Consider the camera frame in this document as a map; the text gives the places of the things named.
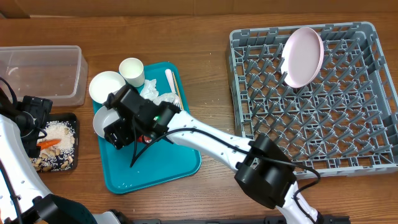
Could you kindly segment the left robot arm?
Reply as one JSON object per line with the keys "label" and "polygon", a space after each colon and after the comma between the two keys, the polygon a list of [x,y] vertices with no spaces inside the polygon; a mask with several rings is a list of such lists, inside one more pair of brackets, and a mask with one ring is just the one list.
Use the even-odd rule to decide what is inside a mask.
{"label": "left robot arm", "polygon": [[54,195],[34,169],[31,157],[40,154],[38,139],[52,101],[1,93],[1,221],[2,223],[130,223],[123,213],[92,214],[84,205]]}

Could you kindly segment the orange carrot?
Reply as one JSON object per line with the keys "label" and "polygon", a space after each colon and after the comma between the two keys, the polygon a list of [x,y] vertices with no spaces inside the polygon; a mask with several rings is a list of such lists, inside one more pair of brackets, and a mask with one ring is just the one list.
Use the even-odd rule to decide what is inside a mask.
{"label": "orange carrot", "polygon": [[51,140],[38,142],[37,146],[40,147],[41,150],[44,150],[44,149],[52,147],[60,142],[61,142],[60,139],[51,139]]}

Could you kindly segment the grey melamine bowl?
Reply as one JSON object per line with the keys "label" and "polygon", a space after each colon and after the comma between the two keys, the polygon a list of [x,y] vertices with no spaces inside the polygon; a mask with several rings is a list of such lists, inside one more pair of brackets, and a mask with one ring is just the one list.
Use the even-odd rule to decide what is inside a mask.
{"label": "grey melamine bowl", "polygon": [[95,133],[104,138],[104,128],[119,119],[118,112],[107,107],[102,106],[94,115],[93,129]]}

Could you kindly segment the pink round plate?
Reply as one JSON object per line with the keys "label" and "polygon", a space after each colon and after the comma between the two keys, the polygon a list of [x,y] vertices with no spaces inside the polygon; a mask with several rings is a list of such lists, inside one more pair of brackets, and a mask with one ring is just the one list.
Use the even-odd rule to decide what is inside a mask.
{"label": "pink round plate", "polygon": [[280,68],[287,73],[284,81],[292,88],[311,83],[318,75],[324,57],[320,36],[309,27],[297,29],[286,41],[282,51],[284,62]]}

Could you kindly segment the white paper bowl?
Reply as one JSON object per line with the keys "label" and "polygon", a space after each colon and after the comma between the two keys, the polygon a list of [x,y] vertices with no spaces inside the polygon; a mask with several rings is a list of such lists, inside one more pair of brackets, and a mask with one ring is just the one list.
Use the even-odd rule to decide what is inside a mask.
{"label": "white paper bowl", "polygon": [[103,104],[110,93],[117,92],[125,84],[125,79],[119,73],[114,71],[101,72],[90,82],[89,94],[93,101]]}

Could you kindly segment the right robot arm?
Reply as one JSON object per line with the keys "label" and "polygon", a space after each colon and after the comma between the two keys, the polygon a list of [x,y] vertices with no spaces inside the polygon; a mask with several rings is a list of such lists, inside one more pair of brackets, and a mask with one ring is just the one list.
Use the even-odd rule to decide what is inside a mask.
{"label": "right robot arm", "polygon": [[257,203],[277,208],[287,223],[323,223],[320,212],[312,208],[301,192],[294,164],[279,146],[264,134],[255,140],[233,136],[200,122],[187,111],[169,102],[143,98],[131,85],[124,85],[110,93],[104,102],[114,109],[118,118],[104,128],[104,138],[116,149],[135,144],[139,136],[147,136],[151,143],[135,152],[132,163],[148,148],[162,139],[204,153],[234,172],[234,179],[242,191]]}

